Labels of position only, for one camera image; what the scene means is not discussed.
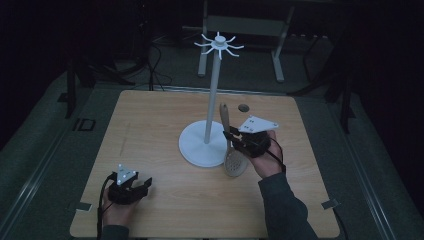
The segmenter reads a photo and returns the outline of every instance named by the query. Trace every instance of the hand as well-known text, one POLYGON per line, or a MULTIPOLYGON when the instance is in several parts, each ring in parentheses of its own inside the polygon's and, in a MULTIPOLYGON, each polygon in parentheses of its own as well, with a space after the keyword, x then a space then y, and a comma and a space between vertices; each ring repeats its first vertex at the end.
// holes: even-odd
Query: hand
POLYGON ((109 188, 103 194, 103 226, 105 225, 121 225, 128 227, 134 210, 140 200, 129 205, 120 205, 112 203, 108 197, 109 188))
MULTIPOLYGON (((273 130, 268 131, 268 136, 275 141, 277 140, 275 131, 273 130)), ((271 146, 268 148, 268 150, 279 159, 283 159, 280 146, 278 146, 277 142, 275 141, 271 140, 271 146)), ((262 156, 250 158, 250 162, 253 164, 256 172, 261 178, 266 178, 282 172, 280 163, 266 152, 262 156)))

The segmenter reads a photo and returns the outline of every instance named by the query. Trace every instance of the white utensil stand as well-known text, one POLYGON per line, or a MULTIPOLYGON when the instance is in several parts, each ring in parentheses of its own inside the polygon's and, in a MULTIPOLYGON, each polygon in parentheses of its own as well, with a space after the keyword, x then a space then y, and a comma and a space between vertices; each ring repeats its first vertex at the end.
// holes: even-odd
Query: white utensil stand
POLYGON ((206 55, 214 51, 208 116, 206 120, 197 121, 188 125, 181 132, 179 148, 181 154, 188 162, 199 167, 215 167, 224 162, 225 153, 227 151, 227 140, 222 133, 224 128, 221 123, 212 121, 215 112, 216 90, 221 68, 221 51, 225 50, 231 56, 238 57, 238 55, 233 54, 228 48, 240 49, 244 46, 235 47, 228 45, 235 37, 227 41, 225 37, 219 35, 219 32, 214 40, 207 39, 203 34, 202 37, 210 43, 195 44, 199 47, 211 47, 209 51, 202 54, 206 55))

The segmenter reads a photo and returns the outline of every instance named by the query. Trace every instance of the white round base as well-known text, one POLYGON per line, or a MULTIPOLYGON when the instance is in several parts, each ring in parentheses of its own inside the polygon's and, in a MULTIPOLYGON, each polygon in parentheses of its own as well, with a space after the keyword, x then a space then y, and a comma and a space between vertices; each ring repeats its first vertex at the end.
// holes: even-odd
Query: white round base
POLYGON ((181 154, 190 163, 199 167, 215 167, 224 162, 227 140, 222 133, 222 124, 212 122, 210 141, 205 144, 206 120, 188 125, 181 133, 181 154))

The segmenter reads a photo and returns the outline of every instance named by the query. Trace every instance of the wooden tabletop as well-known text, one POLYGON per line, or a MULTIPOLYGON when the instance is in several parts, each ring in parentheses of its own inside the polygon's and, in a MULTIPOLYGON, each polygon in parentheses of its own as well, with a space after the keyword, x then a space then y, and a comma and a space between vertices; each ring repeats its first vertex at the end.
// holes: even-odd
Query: wooden tabletop
MULTIPOLYGON (((228 177, 222 165, 197 167, 181 155, 178 140, 189 124, 207 118, 209 94, 123 91, 115 107, 81 202, 71 225, 75 237, 96 236, 96 208, 101 186, 118 164, 139 171, 143 182, 153 178, 149 195, 137 206, 130 236, 163 238, 263 238, 267 236, 259 176, 249 163, 239 177, 228 177)), ((287 178, 308 210, 319 237, 336 237, 339 228, 331 210, 321 203, 328 195, 296 102, 291 97, 217 94, 228 105, 230 123, 239 127, 249 115, 280 126, 287 178), (239 104, 250 111, 242 113, 239 104)))

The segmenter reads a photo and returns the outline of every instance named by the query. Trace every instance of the gray sleeve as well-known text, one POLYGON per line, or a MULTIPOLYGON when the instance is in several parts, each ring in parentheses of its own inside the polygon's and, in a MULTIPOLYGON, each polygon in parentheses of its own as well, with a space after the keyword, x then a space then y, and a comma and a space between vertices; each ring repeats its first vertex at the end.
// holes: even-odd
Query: gray sleeve
POLYGON ((130 230, 120 225, 106 225, 103 227, 101 240, 127 240, 130 230))
POLYGON ((259 182, 264 200, 265 223, 270 240, 318 239, 308 223, 308 209, 290 189, 284 173, 259 182))

